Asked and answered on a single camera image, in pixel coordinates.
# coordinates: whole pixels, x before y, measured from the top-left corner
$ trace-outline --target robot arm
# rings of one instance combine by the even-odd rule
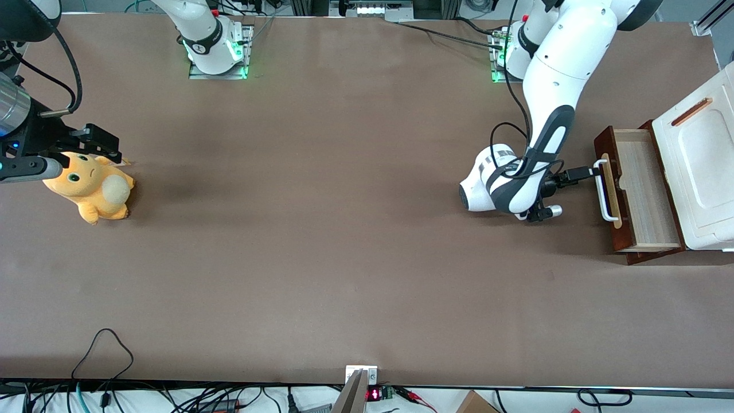
[[[461,183],[467,209],[498,209],[523,218],[533,207],[547,169],[558,159],[573,127],[586,81],[606,53],[619,23],[632,16],[638,3],[536,0],[527,22],[512,25],[514,40],[507,52],[507,70],[523,79],[531,136],[522,158],[515,157],[505,145],[490,146],[479,154],[474,169]]]
[[[225,16],[214,17],[206,0],[153,0],[173,20],[191,61],[207,74],[230,70],[244,55],[234,43],[242,40],[242,25]],[[0,42],[38,42],[54,32],[61,18],[59,0],[1,0]],[[51,179],[69,165],[63,151],[97,154],[120,162],[119,140],[91,123],[80,130],[66,126],[61,116],[33,99],[19,76],[0,73],[0,183]]]
[[[203,73],[217,75],[242,61],[233,45],[242,42],[242,23],[214,17],[206,0],[152,0],[173,20],[189,52]]]

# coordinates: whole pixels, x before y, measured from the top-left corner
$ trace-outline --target white drawer handle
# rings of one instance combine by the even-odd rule
[[[606,159],[599,159],[594,162],[594,168],[601,169],[601,164],[607,163]],[[599,208],[601,209],[601,216],[604,220],[609,222],[618,221],[619,218],[613,217],[606,210],[606,195],[604,195],[604,183],[601,181],[601,175],[596,175],[594,180],[597,183],[597,194],[599,194]]]

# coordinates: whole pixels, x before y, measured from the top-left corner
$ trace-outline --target open drawer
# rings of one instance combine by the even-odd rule
[[[594,139],[594,148],[602,170],[600,206],[610,221],[614,251],[626,254],[630,265],[684,251],[652,121],[640,129],[610,126]]]

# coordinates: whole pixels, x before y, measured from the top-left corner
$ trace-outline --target stuffed toy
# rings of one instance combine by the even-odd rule
[[[129,215],[125,202],[135,181],[112,166],[106,157],[64,152],[69,168],[60,176],[44,179],[43,183],[79,207],[85,221],[97,225],[99,218],[121,220]]]

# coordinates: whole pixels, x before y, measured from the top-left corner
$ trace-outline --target brown tabletop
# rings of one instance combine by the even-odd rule
[[[404,384],[734,386],[732,259],[624,266],[591,182],[546,223],[462,209],[491,128],[521,122],[486,49],[379,19],[278,18],[250,79],[189,81],[166,16],[60,29],[84,82],[67,123],[120,137],[139,186],[129,219],[96,227],[40,182],[0,186],[0,376],[67,377],[108,326],[135,354],[127,378],[339,382],[366,363]],[[53,38],[27,58],[71,84]],[[566,166],[715,72],[686,24],[619,33]],[[125,363],[105,337],[80,376]]]

